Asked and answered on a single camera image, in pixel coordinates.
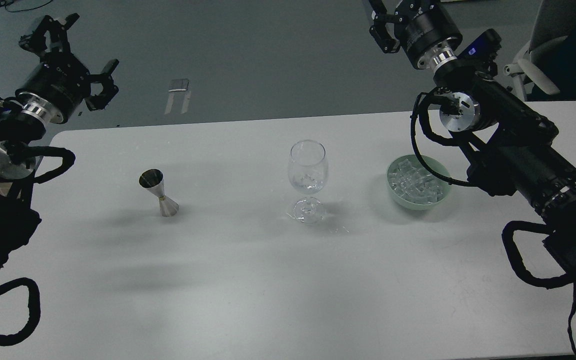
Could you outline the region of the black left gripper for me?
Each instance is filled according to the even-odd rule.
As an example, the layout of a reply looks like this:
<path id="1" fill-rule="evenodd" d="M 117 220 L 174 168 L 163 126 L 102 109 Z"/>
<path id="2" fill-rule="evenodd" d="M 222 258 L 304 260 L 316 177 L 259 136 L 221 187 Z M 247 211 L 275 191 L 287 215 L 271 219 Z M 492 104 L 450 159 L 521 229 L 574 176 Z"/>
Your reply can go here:
<path id="1" fill-rule="evenodd" d="M 38 57 L 39 64 L 15 91 L 15 96 L 18 100 L 34 96 L 51 104 L 58 112 L 50 121 L 57 125 L 66 123 L 83 99 L 93 112 L 104 110 L 119 93 L 112 77 L 119 66 L 118 59 L 110 59 L 101 73 L 89 74 L 89 69 L 72 53 L 67 32 L 79 18 L 78 13 L 64 18 L 39 17 L 18 41 L 22 50 Z M 93 84 L 102 87 L 99 93 L 90 93 Z"/>

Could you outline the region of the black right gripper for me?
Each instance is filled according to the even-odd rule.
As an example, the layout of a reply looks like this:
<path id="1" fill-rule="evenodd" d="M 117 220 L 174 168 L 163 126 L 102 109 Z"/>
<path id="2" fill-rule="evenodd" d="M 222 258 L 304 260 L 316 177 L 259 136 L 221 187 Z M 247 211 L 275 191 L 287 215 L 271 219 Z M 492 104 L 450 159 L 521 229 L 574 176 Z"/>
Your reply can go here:
<path id="1" fill-rule="evenodd" d="M 365 9 L 372 21 L 368 32 L 378 48 L 384 54 L 402 48 L 414 69 L 429 68 L 435 50 L 462 43 L 461 32 L 440 0 L 400 0 L 394 14 L 388 13 L 383 0 L 366 0 Z M 388 24 L 394 25 L 394 37 Z"/>

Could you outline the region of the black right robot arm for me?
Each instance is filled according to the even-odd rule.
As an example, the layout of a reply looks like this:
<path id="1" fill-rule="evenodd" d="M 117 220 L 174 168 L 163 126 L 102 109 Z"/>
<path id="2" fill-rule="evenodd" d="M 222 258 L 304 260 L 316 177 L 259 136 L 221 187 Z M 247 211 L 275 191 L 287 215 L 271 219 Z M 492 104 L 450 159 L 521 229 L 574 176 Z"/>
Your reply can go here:
<path id="1" fill-rule="evenodd" d="M 386 54 L 403 51 L 418 70 L 431 69 L 434 89 L 421 92 L 410 116 L 410 138 L 420 164 L 442 182 L 475 187 L 489 196 L 528 201 L 542 223 L 510 221 L 502 243 L 524 283 L 542 289 L 573 286 L 576 314 L 576 167 L 552 147 L 558 128 L 496 82 L 501 37 L 489 28 L 458 52 L 463 41 L 438 0 L 400 0 L 389 13 L 381 0 L 364 1 L 369 32 Z M 457 147 L 469 162 L 467 179 L 442 175 L 422 157 L 425 137 Z"/>

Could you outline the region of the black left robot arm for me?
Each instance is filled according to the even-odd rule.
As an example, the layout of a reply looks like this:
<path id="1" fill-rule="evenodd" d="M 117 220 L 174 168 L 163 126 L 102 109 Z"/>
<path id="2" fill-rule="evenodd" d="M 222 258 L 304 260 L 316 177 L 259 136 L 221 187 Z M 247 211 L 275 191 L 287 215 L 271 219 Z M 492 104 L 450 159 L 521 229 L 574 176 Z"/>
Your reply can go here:
<path id="1" fill-rule="evenodd" d="M 32 142 L 43 138 L 48 125 L 66 123 L 80 104 L 89 111 L 103 110 L 119 92 L 112 77 L 118 59 L 94 74 L 71 50 L 67 32 L 79 18 L 77 13 L 39 18 L 18 42 L 39 63 L 13 96 L 0 96 L 0 269 L 11 252 L 29 243 L 42 221 L 31 208 L 34 186 L 61 176 L 76 161 L 66 148 Z M 34 280 L 5 282 L 0 296 L 20 287 L 27 290 L 28 319 L 15 333 L 0 333 L 0 347 L 25 341 L 41 320 L 41 292 Z"/>

